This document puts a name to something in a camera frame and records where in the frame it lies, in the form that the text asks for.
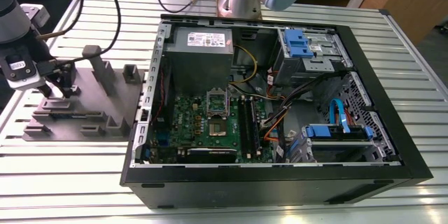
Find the aluminum table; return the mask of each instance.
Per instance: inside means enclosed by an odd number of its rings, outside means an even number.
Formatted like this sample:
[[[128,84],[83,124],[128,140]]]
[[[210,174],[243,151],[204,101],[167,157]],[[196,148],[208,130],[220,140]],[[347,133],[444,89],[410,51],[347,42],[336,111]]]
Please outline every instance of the aluminum table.
[[[172,9],[188,1],[163,0]],[[56,30],[72,22],[78,3]],[[126,63],[148,68],[162,7],[158,0],[120,0],[120,5],[123,32],[104,59],[118,68]],[[215,0],[200,0],[186,14],[212,16],[215,11]],[[310,5],[278,13],[264,9],[263,16],[351,26],[435,178],[354,205],[150,210],[119,185],[127,143],[22,139],[43,97],[30,90],[15,93],[0,116],[0,222],[447,223],[448,91],[395,21],[378,10]],[[114,0],[87,0],[75,29],[48,41],[52,54],[68,59],[82,55],[87,44],[106,48],[115,29]]]

